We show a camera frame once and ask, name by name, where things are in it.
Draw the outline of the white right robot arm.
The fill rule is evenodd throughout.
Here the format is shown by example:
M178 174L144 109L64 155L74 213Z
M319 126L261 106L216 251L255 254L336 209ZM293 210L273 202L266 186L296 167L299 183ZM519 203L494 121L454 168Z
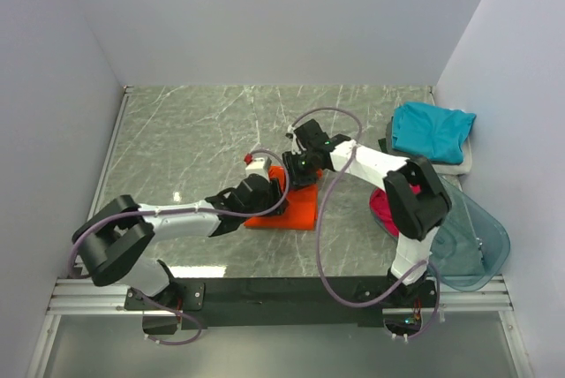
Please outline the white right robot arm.
M388 284L388 298L397 306L409 305L425 278L433 239L452 208L432 164L422 156L410 159L386 155L343 134L330 137L314 119L291 125L287 137L292 149L282 154L282 160L291 188L313 185L320 171L329 170L359 178L386 194L391 219L398 229L395 258L389 269L389 275L396 279Z

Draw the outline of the orange t shirt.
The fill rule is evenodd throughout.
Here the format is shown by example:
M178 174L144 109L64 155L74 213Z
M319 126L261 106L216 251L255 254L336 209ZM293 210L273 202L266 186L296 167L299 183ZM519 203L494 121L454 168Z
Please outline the orange t shirt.
M272 166L269 179L279 178L287 184L284 168ZM313 231L318 214L318 187L316 184L301 189L289 189L286 196L289 206L283 215L260 215L247 219L244 225L248 229L276 229Z

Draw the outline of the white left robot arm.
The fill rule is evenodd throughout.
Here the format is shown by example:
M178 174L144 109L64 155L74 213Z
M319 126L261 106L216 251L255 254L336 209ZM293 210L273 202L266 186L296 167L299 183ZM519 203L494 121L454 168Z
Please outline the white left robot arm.
M279 215L288 191L276 178L252 174L236 187L175 207L141 205L130 195L120 196L75 232L69 266L80 257L94 285L125 284L144 293L155 308L167 308L177 296L174 276L163 262L144 255L150 244L221 236L252 217Z

